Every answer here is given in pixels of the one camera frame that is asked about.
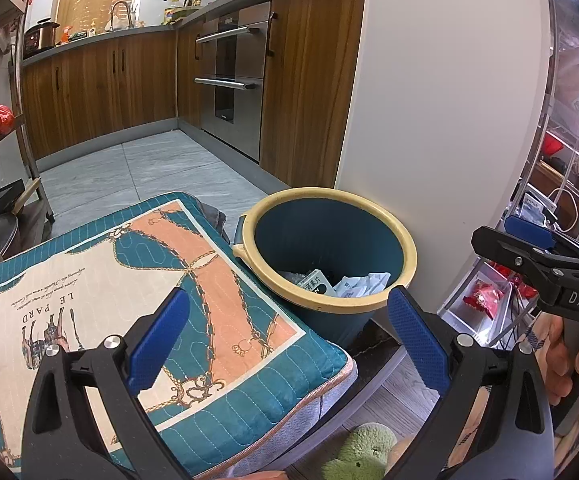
stainless steel oven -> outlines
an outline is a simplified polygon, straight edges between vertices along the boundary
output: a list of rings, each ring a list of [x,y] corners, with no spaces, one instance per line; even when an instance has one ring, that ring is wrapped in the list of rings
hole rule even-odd
[[[258,161],[262,85],[267,55],[266,2],[205,23],[200,126]]]

wooden cabinet door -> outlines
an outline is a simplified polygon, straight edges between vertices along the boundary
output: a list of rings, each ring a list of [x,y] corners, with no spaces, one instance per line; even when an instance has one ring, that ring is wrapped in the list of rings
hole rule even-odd
[[[176,117],[175,49],[172,31],[118,40],[118,102],[124,128]]]
[[[292,187],[333,187],[364,0],[272,0],[260,166]]]
[[[82,71],[83,53],[83,49],[76,48],[52,58],[61,149],[92,138],[88,121],[89,98]]]
[[[196,38],[201,21],[178,31],[178,117],[200,128],[200,89],[194,79],[202,76],[202,44]]]
[[[82,51],[82,76],[89,138],[123,129],[118,78],[120,64],[116,40],[92,43]]]
[[[22,70],[22,106],[31,151],[36,159],[60,150],[58,113],[55,105],[56,83],[52,58]]]

green plush toy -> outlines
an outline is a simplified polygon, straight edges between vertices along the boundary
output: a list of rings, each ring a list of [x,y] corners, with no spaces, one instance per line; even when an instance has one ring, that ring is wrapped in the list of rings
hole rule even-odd
[[[369,422],[347,437],[338,458],[323,465],[325,480],[381,480],[387,454],[396,445],[396,435],[383,424]]]

trash bin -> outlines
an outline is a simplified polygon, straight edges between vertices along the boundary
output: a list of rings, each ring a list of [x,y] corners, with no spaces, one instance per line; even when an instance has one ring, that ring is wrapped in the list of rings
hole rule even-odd
[[[301,187],[274,193],[240,217],[234,255],[242,259],[320,336],[350,345],[389,290],[407,286],[416,271],[416,247],[389,211],[352,193]],[[363,298],[308,292],[279,271],[308,274],[320,269],[336,285],[343,276],[389,272],[387,288]]]

blue gripper pad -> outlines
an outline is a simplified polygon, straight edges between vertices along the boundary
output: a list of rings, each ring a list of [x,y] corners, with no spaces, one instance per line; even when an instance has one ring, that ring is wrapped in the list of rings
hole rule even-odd
[[[532,224],[516,215],[505,219],[505,232],[540,249],[549,250],[556,245],[549,229]]]
[[[451,383],[447,354],[423,321],[421,308],[395,286],[387,299],[387,312],[425,386],[444,396]]]
[[[127,377],[130,394],[137,396],[152,387],[188,319],[189,296],[179,289],[131,354]]]

